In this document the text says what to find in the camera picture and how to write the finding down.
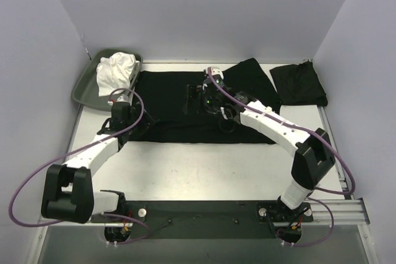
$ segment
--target gray wall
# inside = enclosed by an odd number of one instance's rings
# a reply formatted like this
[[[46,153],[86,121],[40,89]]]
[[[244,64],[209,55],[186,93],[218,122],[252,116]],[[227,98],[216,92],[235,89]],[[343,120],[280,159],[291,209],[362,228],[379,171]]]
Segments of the gray wall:
[[[88,56],[59,0],[0,7],[0,262],[21,264],[35,230],[11,222],[9,199],[29,173],[66,151],[76,115],[71,90]],[[19,219],[37,222],[43,178],[18,199]]]
[[[314,62],[382,263],[395,263],[396,0],[346,0]]]
[[[91,54],[296,62],[312,58],[344,0],[61,0]]]

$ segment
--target white towel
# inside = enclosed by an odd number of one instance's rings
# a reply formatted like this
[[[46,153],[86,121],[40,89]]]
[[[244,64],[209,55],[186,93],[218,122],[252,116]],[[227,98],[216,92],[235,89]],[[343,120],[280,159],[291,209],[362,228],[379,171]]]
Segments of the white towel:
[[[131,86],[132,71],[137,67],[135,55],[115,53],[110,58],[101,58],[97,67],[97,83],[99,96],[108,96],[117,88]]]

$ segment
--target plastic tray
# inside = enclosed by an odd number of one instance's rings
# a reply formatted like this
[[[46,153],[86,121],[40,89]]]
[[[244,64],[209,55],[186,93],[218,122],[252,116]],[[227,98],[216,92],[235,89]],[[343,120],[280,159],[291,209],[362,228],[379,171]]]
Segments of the plastic tray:
[[[135,87],[137,77],[139,76],[139,72],[143,64],[142,56],[125,49],[103,49],[93,57],[74,86],[72,92],[72,99],[74,101],[100,111],[111,111],[111,106],[107,103],[108,97],[98,96],[99,87],[97,84],[97,66],[100,62],[100,58],[109,58],[117,52],[133,54],[135,55],[136,60],[139,61],[139,65],[135,67],[132,73],[131,87]]]

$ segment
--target white table surface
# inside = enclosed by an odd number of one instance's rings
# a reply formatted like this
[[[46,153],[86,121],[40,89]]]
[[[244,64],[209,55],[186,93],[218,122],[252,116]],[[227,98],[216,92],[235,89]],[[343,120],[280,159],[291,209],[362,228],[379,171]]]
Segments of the white table surface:
[[[234,64],[143,64],[148,71],[222,70]],[[281,64],[262,64],[269,70]],[[316,106],[282,106],[281,116],[316,130]],[[92,141],[110,113],[84,107],[72,149]],[[93,177],[94,190],[118,190],[128,200],[274,200],[291,182],[293,158],[279,145],[128,142]],[[321,187],[341,191],[335,167]],[[318,199],[343,196],[315,191]]]

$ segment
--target folded black cloth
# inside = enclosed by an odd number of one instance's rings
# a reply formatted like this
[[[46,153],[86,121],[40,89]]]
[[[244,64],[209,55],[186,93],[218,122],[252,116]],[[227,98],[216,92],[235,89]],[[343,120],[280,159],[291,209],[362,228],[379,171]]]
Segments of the folded black cloth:
[[[227,69],[224,82],[233,90],[245,91],[279,113],[280,100],[271,81],[255,59]],[[236,125],[234,132],[222,132],[218,117],[209,114],[185,115],[186,85],[200,85],[204,73],[147,72],[139,75],[136,92],[144,105],[160,121],[139,141],[177,143],[273,143],[252,128]]]
[[[270,73],[282,104],[327,106],[326,93],[312,62],[276,67]]]

